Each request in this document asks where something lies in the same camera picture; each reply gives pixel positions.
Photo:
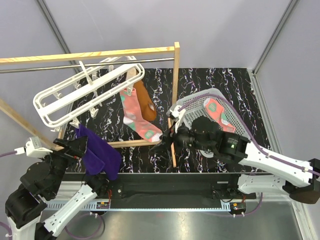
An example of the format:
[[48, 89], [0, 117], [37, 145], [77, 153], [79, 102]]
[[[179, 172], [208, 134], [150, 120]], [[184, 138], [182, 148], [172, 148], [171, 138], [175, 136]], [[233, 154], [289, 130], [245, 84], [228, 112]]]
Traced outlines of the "purple sock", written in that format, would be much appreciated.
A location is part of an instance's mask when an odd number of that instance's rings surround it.
[[122, 162], [121, 154], [82, 124], [75, 129], [75, 134], [77, 138], [87, 137], [87, 148], [82, 157], [86, 173], [97, 175], [104, 172], [108, 180], [116, 180]]

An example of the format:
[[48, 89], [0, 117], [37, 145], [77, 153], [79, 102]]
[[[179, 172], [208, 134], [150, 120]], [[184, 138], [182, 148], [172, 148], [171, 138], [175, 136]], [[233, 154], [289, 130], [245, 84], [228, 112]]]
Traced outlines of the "white plastic clip hanger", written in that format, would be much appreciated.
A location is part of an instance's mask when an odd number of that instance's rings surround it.
[[[96, 67], [89, 67], [85, 69], [85, 65], [83, 63], [80, 64], [82, 71], [50, 88], [47, 88], [38, 94], [36, 94], [33, 98], [33, 106], [35, 107], [38, 115], [42, 119], [42, 122], [51, 129], [56, 129], [64, 124], [70, 122], [71, 120], [74, 120], [79, 115], [83, 114], [86, 111], [90, 111], [93, 108], [95, 108], [97, 105], [101, 105], [103, 101], [109, 99], [110, 97], [116, 95], [120, 91], [129, 88], [131, 91], [133, 89], [133, 85], [142, 80], [145, 76], [145, 69], [140, 63], [127, 63], [123, 64], [114, 70], [108, 72], [107, 74], [98, 77], [96, 79], [92, 79], [90, 75], [96, 74], [98, 70], [102, 69], [102, 66], [96, 66]], [[127, 79], [126, 81], [118, 84], [117, 86], [107, 90], [101, 95], [97, 94], [97, 90], [107, 83], [111, 82], [112, 80], [115, 80], [119, 76], [127, 73], [129, 70], [136, 70], [136, 75], [133, 77]], [[81, 86], [74, 90], [73, 92], [58, 97], [56, 101], [43, 106], [42, 100], [48, 96], [57, 94], [60, 90], [63, 90], [64, 88], [75, 84], [80, 79], [86, 78], [87, 84], [84, 86]], [[50, 118], [50, 115], [55, 113], [56, 111], [72, 104], [74, 101], [93, 93], [95, 95], [95, 98], [90, 100], [89, 102], [81, 105], [80, 107], [76, 108], [75, 110], [69, 112], [68, 114], [58, 118], [57, 120], [53, 120]]]

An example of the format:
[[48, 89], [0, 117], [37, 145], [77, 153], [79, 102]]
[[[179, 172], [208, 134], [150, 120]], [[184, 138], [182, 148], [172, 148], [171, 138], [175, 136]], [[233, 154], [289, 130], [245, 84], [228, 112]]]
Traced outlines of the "orange sock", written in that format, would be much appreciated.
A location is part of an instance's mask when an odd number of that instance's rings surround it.
[[143, 81], [137, 81], [133, 87], [136, 91], [142, 118], [149, 122], [154, 121], [157, 117], [156, 107], [151, 100]]

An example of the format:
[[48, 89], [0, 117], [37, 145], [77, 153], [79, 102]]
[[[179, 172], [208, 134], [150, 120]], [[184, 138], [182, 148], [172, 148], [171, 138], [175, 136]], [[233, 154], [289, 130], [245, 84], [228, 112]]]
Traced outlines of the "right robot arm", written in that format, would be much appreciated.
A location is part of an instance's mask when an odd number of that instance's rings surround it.
[[191, 128], [174, 123], [160, 137], [151, 150], [164, 154], [172, 145], [213, 153], [224, 163], [236, 163], [258, 168], [266, 175], [241, 175], [227, 185], [228, 195], [239, 198], [243, 194], [277, 193], [288, 195], [304, 204], [315, 204], [320, 199], [320, 161], [303, 161], [281, 155], [259, 146], [242, 135], [223, 131], [220, 125], [206, 117], [198, 117]]

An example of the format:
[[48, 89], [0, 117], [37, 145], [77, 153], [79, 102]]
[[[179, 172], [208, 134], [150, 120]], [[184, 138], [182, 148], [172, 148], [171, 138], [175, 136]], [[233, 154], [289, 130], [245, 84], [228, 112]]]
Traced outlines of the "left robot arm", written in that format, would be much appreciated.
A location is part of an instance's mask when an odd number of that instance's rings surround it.
[[108, 180], [101, 174], [85, 175], [84, 183], [56, 213], [41, 221], [47, 202], [56, 198], [66, 170], [87, 151], [88, 137], [73, 140], [56, 138], [60, 150], [42, 146], [39, 137], [30, 137], [16, 155], [26, 154], [40, 161], [28, 167], [20, 177], [21, 184], [5, 202], [10, 240], [55, 240], [67, 224], [95, 198], [108, 193]]

